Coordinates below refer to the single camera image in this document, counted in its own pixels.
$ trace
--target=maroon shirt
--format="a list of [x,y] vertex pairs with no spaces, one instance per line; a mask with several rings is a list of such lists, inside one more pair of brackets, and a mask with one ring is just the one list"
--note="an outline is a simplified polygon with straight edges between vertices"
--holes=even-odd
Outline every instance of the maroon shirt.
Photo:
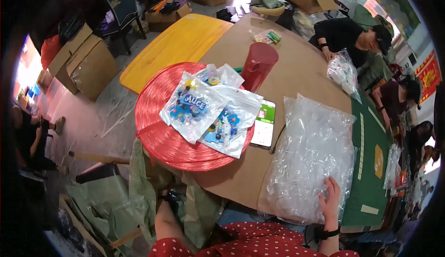
[[399,84],[394,81],[389,81],[380,87],[382,94],[382,104],[385,107],[391,122],[398,124],[400,122],[399,115],[406,110],[406,101],[401,103],[399,101]]

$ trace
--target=sneaker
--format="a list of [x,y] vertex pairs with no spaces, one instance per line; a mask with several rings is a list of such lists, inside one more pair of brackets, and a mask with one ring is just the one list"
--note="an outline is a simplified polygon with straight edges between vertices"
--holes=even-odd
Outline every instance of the sneaker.
[[59,119],[57,119],[57,121],[54,123],[54,125],[56,126],[56,129],[54,130],[57,135],[62,134],[62,130],[63,130],[63,126],[65,125],[65,117],[60,117]]
[[66,177],[70,173],[70,169],[65,165],[58,165],[57,170],[59,171],[59,176]]

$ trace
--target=red twine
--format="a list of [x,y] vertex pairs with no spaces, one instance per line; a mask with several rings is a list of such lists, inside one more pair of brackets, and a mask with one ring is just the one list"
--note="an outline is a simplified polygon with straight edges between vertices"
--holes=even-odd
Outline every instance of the red twine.
[[[159,112],[178,86],[182,73],[186,71],[195,74],[205,67],[202,63],[184,62],[159,71],[139,94],[134,110],[137,137],[150,157],[181,170],[209,171],[236,160],[202,143],[188,143],[179,132],[167,126],[159,117]],[[252,140],[253,128],[248,129],[242,151]]]

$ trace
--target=yellow wooden table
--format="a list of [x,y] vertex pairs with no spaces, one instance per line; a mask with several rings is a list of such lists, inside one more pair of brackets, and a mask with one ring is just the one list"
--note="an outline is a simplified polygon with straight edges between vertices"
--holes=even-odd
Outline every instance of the yellow wooden table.
[[205,15],[188,14],[162,32],[122,72],[119,81],[139,94],[163,68],[180,62],[197,62],[232,26]]

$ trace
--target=phone screen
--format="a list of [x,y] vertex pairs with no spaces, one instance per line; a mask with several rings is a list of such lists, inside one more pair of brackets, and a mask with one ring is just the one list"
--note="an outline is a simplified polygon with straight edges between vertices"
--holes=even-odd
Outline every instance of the phone screen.
[[251,143],[270,148],[274,133],[275,103],[263,99],[255,120],[255,131]]

